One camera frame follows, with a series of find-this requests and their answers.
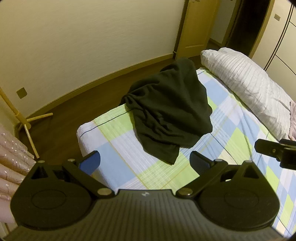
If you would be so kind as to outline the white striped pillow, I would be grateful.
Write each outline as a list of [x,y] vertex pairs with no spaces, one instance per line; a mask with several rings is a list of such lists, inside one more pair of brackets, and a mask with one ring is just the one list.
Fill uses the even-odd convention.
[[277,140],[290,140],[293,100],[259,65],[226,47],[203,50],[201,63],[247,105]]

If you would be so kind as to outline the yellow wooden coat stand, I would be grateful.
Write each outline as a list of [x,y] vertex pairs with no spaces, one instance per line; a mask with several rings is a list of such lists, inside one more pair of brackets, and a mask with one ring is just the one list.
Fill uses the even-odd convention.
[[33,139],[31,137],[31,134],[29,132],[29,129],[32,127],[31,124],[30,124],[30,122],[37,121],[37,120],[40,120],[40,119],[43,119],[43,118],[47,118],[47,117],[53,116],[53,113],[46,113],[46,114],[43,114],[43,115],[39,115],[39,116],[36,116],[36,117],[33,117],[33,118],[26,119],[22,115],[22,113],[12,104],[12,102],[7,97],[7,95],[4,93],[4,91],[3,91],[2,88],[1,88],[1,97],[4,100],[4,102],[7,104],[7,106],[11,109],[11,111],[14,113],[16,119],[19,120],[19,122],[21,123],[21,125],[24,127],[24,129],[26,131],[26,134],[27,134],[27,137],[29,139],[29,142],[31,144],[31,147],[33,149],[33,152],[34,152],[36,158],[39,159],[40,156],[39,156],[39,154],[37,152],[37,149],[35,147],[35,144],[33,142]]

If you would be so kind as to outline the black long sleeve shirt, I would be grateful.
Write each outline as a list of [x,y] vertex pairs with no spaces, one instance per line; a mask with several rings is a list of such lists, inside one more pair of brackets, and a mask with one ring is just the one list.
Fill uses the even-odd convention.
[[135,82],[120,103],[132,110],[143,149],[170,165],[180,148],[193,147],[213,130],[206,88],[187,58]]

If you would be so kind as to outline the checkered bed sheet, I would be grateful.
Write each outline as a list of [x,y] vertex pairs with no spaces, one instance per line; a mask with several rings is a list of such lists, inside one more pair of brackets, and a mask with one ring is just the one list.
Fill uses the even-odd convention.
[[[206,87],[213,110],[213,131],[204,135],[193,150],[229,164],[252,160],[280,200],[273,227],[287,237],[293,235],[295,171],[283,169],[276,159],[255,152],[255,141],[260,138],[274,141],[272,134],[209,70],[200,68],[197,76]],[[81,125],[77,138],[83,156],[94,150],[100,153],[101,163],[93,177],[113,190],[176,191],[197,177],[189,163],[191,149],[181,148],[174,165],[147,154],[136,137],[132,111],[124,105]]]

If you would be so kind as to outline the wooden door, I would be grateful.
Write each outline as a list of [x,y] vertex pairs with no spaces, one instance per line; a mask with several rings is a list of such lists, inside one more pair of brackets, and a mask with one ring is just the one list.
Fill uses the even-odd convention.
[[188,1],[175,58],[199,56],[206,49],[220,1]]

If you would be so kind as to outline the white wardrobe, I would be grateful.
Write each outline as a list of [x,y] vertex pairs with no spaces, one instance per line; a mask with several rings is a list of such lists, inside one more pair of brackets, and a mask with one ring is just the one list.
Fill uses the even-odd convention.
[[295,6],[290,1],[271,2],[250,56],[295,99]]

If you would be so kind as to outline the pink quilted blanket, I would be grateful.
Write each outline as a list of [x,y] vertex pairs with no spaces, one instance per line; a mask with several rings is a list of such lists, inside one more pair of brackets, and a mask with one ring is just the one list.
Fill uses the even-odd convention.
[[1,126],[1,222],[14,223],[10,204],[13,195],[34,166],[27,147]]

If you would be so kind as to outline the pink folded duvet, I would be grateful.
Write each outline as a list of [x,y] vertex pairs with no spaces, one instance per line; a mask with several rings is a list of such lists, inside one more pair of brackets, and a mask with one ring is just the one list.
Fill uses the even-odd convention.
[[290,130],[288,137],[291,141],[296,141],[296,105],[294,101],[290,102]]

